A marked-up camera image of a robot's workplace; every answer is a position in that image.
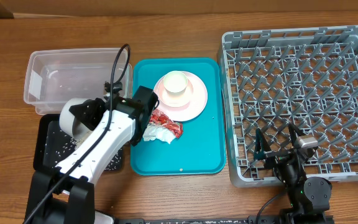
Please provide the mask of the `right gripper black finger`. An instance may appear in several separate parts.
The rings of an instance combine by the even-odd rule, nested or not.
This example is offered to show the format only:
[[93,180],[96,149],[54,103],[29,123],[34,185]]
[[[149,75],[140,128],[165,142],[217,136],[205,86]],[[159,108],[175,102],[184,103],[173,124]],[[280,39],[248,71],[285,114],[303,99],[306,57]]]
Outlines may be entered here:
[[304,136],[305,133],[300,130],[297,126],[295,126],[293,123],[288,124],[288,131],[290,133],[290,140],[292,143],[292,146],[299,146],[300,143],[298,142],[298,137]]
[[264,160],[266,159],[266,153],[270,152],[271,148],[262,133],[262,131],[258,128],[255,131],[255,149],[254,149],[254,160]]

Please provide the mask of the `red snack wrapper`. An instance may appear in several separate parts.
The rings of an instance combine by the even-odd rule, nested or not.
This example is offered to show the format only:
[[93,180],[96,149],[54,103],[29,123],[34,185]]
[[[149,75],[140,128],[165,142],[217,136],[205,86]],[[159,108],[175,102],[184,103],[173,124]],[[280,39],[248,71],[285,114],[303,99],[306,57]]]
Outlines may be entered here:
[[149,123],[168,129],[176,138],[180,138],[183,134],[183,125],[172,121],[165,113],[158,109],[153,110]]

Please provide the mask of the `grey bowl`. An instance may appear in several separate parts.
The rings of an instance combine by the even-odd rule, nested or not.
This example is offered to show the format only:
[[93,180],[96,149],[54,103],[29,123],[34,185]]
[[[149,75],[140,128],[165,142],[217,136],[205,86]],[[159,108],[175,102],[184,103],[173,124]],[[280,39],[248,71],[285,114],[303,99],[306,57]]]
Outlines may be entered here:
[[71,136],[74,139],[81,139],[90,130],[81,123],[75,116],[70,112],[70,107],[74,105],[80,105],[89,99],[86,98],[72,98],[64,105],[60,117],[59,117],[59,126],[60,129]]

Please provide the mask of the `white napkin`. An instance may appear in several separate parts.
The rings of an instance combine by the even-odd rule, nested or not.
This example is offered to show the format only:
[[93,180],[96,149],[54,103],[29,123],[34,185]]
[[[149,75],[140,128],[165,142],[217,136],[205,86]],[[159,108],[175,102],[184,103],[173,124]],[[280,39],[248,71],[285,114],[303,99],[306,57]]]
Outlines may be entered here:
[[176,136],[172,131],[164,128],[163,126],[157,126],[154,124],[149,124],[143,134],[144,141],[160,140],[170,144],[175,138]]

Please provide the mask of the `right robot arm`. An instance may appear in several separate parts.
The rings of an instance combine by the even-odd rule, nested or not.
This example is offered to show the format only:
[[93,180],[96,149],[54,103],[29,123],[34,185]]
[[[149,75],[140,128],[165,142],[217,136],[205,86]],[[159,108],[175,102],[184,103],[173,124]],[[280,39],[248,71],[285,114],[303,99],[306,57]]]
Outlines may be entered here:
[[[332,183],[323,177],[307,177],[303,167],[316,152],[318,141],[292,123],[288,130],[292,148],[281,151],[271,150],[262,131],[255,131],[254,159],[264,161],[264,169],[273,171],[284,190],[260,208],[254,223],[334,223],[334,218],[325,214],[330,209]],[[282,195],[288,195],[291,207],[274,217],[263,216],[264,209]]]

